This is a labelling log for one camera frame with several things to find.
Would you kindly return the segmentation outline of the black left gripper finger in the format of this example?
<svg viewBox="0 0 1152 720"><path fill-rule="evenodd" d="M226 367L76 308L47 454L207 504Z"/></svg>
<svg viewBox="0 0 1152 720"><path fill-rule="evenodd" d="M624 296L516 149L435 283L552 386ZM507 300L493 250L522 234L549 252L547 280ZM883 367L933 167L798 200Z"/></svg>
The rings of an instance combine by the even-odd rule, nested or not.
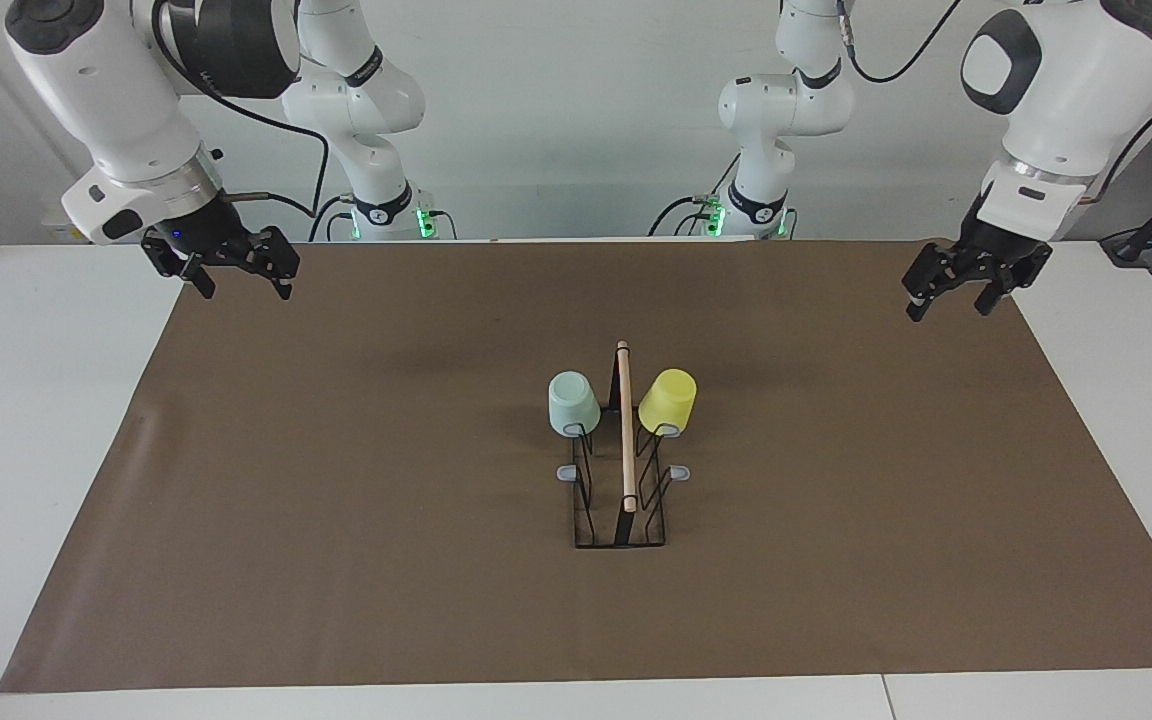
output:
<svg viewBox="0 0 1152 720"><path fill-rule="evenodd" d="M1032 287L1051 255L1051 247L1041 245L1014 263L1005 263L996 258L984 260L982 268L986 273L986 287L975 300L973 309L978 314L988 316L1011 291Z"/></svg>
<svg viewBox="0 0 1152 720"><path fill-rule="evenodd" d="M938 297L956 290L972 279L970 270L963 268L956 262L955 251L942 249L937 243L927 243L915 256L914 263L902 276L902 287L909 297L905 314L911 323L922 323Z"/></svg>

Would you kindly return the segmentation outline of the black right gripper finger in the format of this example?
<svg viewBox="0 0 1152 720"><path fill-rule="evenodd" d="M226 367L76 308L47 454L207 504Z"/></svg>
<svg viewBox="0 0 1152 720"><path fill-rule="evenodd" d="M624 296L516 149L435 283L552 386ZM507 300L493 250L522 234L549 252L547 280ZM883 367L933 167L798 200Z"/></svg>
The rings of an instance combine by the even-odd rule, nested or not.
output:
<svg viewBox="0 0 1152 720"><path fill-rule="evenodd" d="M270 281L280 300L291 300L300 255L275 225L262 232L241 232L227 241L227 264Z"/></svg>
<svg viewBox="0 0 1152 720"><path fill-rule="evenodd" d="M183 234L145 234L141 249L160 276L182 279L204 300L215 296L217 286L207 273L205 256L189 247Z"/></svg>

